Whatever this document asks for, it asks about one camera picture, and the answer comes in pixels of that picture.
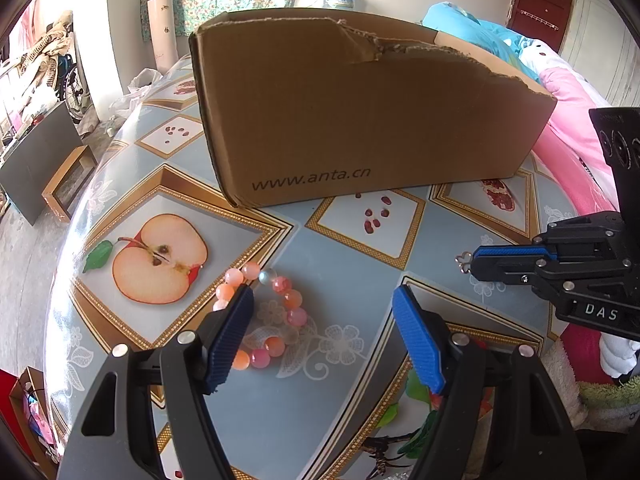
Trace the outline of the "white gloved hand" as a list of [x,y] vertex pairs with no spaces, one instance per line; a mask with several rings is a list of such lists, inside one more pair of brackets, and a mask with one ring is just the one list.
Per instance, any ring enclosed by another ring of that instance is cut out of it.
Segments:
[[638,341],[602,333],[599,341],[602,370],[614,379],[633,375],[638,367],[639,349]]

